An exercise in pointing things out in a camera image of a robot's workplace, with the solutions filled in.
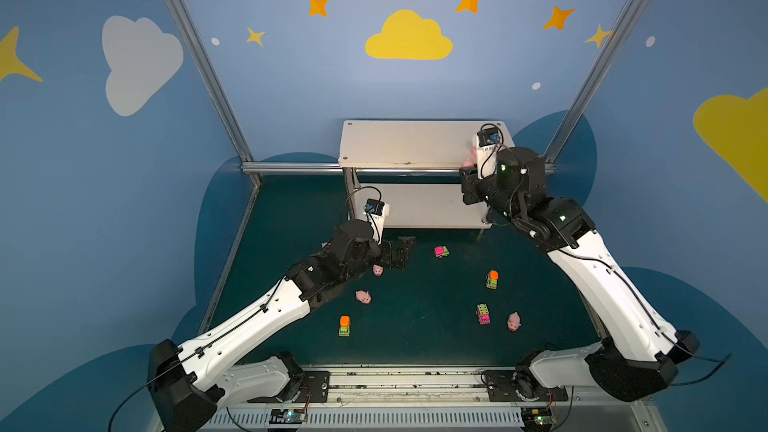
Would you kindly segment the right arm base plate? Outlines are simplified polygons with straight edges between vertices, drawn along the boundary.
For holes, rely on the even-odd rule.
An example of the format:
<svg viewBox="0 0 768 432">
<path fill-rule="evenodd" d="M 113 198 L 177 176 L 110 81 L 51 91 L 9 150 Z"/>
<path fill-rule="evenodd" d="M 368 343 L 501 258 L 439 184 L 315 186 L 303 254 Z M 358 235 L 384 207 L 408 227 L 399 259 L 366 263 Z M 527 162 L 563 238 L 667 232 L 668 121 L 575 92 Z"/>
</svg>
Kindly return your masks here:
<svg viewBox="0 0 768 432">
<path fill-rule="evenodd" d="M 480 377 L 491 402 L 549 403 L 569 400 L 564 388 L 545 388 L 526 370 L 486 369 Z"/>
</svg>

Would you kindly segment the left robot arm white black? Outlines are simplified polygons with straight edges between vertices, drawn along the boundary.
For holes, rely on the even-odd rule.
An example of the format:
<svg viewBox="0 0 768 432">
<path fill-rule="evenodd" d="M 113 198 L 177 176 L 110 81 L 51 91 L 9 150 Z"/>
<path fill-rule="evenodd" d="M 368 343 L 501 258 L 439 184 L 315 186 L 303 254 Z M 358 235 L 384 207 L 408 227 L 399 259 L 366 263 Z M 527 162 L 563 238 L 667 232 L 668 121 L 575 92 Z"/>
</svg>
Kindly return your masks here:
<svg viewBox="0 0 768 432">
<path fill-rule="evenodd" d="M 402 269 L 412 237 L 384 240 L 376 222 L 335 227 L 318 252 L 294 263 L 262 297 L 217 327 L 177 345 L 166 339 L 149 354 L 146 388 L 167 431 L 197 431 L 234 402 L 230 371 L 275 333 L 334 300 L 374 267 Z"/>
</svg>

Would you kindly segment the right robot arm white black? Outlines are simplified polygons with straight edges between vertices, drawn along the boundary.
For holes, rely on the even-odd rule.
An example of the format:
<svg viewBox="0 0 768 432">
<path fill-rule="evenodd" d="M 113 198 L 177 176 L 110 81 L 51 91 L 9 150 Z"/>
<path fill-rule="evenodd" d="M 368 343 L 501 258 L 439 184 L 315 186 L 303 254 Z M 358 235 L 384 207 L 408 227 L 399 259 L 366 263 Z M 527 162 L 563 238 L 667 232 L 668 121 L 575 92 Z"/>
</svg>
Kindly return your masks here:
<svg viewBox="0 0 768 432">
<path fill-rule="evenodd" d="M 631 282 L 573 199 L 552 197 L 541 156 L 524 147 L 476 146 L 460 169 L 463 200 L 484 203 L 528 237 L 577 287 L 607 331 L 580 348 L 543 350 L 519 370 L 517 391 L 599 387 L 633 402 L 673 384 L 680 363 L 699 347 L 690 331 L 677 330 Z"/>
</svg>

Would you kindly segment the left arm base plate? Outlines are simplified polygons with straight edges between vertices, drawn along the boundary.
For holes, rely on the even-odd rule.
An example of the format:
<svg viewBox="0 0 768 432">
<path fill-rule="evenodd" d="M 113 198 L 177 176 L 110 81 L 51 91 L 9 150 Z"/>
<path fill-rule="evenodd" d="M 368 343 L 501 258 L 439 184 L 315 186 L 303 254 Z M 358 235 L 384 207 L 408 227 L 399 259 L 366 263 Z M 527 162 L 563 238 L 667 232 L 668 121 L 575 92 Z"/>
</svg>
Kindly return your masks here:
<svg viewBox="0 0 768 432">
<path fill-rule="evenodd" d="M 326 403 L 330 390 L 330 372 L 327 370 L 305 371 L 301 383 L 291 380 L 287 390 L 275 397 L 254 397 L 248 403 Z"/>
</svg>

